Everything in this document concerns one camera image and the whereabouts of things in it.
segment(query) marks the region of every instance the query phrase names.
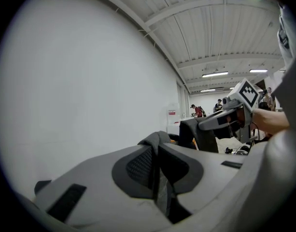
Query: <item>person in black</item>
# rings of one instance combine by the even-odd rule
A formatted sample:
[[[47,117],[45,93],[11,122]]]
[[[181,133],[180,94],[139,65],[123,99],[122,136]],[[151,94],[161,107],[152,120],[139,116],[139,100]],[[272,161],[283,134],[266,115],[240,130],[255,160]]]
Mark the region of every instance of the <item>person in black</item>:
[[[217,104],[215,104],[215,111],[220,111],[221,109],[223,109],[223,106],[221,104],[222,100],[221,99],[218,99],[217,100]]]
[[[272,97],[272,100],[273,100],[273,106],[272,106],[272,111],[275,111],[275,95],[274,94],[272,94],[272,90],[271,90],[271,88],[269,87],[268,88],[268,93],[269,93],[269,95]]]

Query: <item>ceiling light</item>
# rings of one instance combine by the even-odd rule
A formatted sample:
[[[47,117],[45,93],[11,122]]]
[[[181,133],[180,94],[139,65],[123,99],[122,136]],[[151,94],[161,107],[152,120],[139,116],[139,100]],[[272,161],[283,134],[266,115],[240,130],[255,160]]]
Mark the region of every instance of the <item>ceiling light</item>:
[[[209,92],[209,91],[215,91],[215,89],[202,90],[201,92]]]
[[[216,76],[216,75],[227,75],[228,72],[218,72],[218,73],[210,73],[210,74],[205,74],[202,75],[202,77],[210,77],[210,76]]]
[[[250,73],[264,73],[267,72],[268,70],[250,70]]]

